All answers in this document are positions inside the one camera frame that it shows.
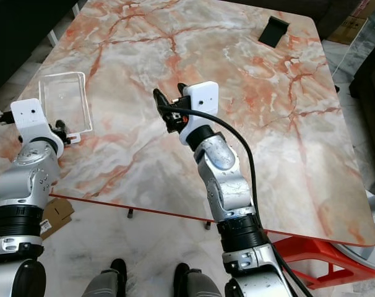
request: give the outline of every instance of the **black wire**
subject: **black wire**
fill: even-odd
[[[209,119],[209,120],[221,125],[222,127],[226,128],[227,130],[229,130],[241,142],[241,144],[245,148],[245,151],[247,152],[247,155],[248,155],[249,167],[251,169],[252,200],[254,202],[254,207],[255,207],[255,211],[256,211],[256,215],[257,215],[258,224],[262,228],[261,217],[259,215],[259,208],[258,208],[258,204],[257,204],[256,175],[255,175],[254,157],[253,157],[251,149],[249,148],[249,145],[246,142],[246,140],[244,139],[244,137],[241,136],[241,134],[235,128],[233,128],[231,125],[226,123],[224,120],[222,120],[222,119],[220,119],[216,116],[212,116],[211,114],[202,113],[201,111],[197,111],[197,110],[186,110],[184,108],[175,108],[175,107],[169,107],[169,106],[158,106],[157,109],[161,110],[161,111],[167,111],[167,112],[170,112],[170,113],[189,114],[189,115],[192,115],[192,116],[200,116],[202,118]],[[280,255],[280,253],[276,250],[273,243],[270,240],[268,240],[268,242],[271,244],[271,246],[273,248],[275,257],[277,258],[277,262],[285,269],[285,271],[287,271],[287,273],[290,275],[290,277],[293,279],[293,281],[299,286],[299,289],[307,297],[313,297],[312,294],[306,288],[306,286],[293,273],[292,269],[288,266],[288,264],[285,262],[285,260]],[[297,296],[296,292],[290,286],[289,283],[288,283],[288,287],[290,288],[293,296]]]

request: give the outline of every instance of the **black shoe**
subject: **black shoe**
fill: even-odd
[[[124,282],[127,281],[127,266],[123,259],[113,260],[111,268],[117,270],[123,276]]]
[[[118,274],[118,294],[117,297],[125,297],[127,282],[127,266],[123,259],[115,259],[112,261],[111,268],[115,269]]]
[[[181,286],[183,275],[190,270],[186,263],[179,263],[174,273],[174,297],[179,296],[179,288]]]

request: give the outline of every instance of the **leg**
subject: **leg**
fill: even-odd
[[[47,38],[49,38],[52,47],[55,47],[57,45],[58,39],[56,34],[54,33],[54,30],[50,31],[49,34],[47,34]]]
[[[82,297],[125,297],[126,281],[126,264],[116,259],[110,269],[102,271],[88,284]]]
[[[211,222],[210,222],[210,221],[207,221],[207,222],[205,223],[204,228],[205,228],[206,230],[211,230]]]
[[[216,284],[198,269],[180,263],[174,276],[174,297],[222,297]]]
[[[127,218],[132,218],[133,215],[134,215],[134,209],[129,209],[128,214],[127,214]]]
[[[80,10],[79,10],[79,7],[78,7],[77,3],[75,5],[73,5],[72,12],[74,13],[75,17],[77,17],[77,15],[79,14]]]

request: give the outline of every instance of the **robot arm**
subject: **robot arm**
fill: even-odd
[[[42,297],[40,222],[67,140],[54,133],[65,131],[50,128],[37,99],[13,102],[11,110],[22,150],[0,175],[0,296]]]
[[[194,151],[222,238],[223,265],[233,277],[225,286],[226,296],[292,296],[263,234],[236,152],[220,133],[213,132],[208,119],[173,111],[173,108],[183,108],[216,115],[218,85],[215,82],[178,84],[178,89],[182,97],[173,104],[168,104],[158,89],[153,91],[153,96],[168,132],[178,131],[181,143]]]

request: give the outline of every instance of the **gray pants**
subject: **gray pants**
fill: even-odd
[[[118,287],[118,272],[107,269],[97,275],[87,286],[82,297],[125,297],[126,288]],[[191,269],[184,276],[178,297],[222,297],[217,286],[200,270]]]

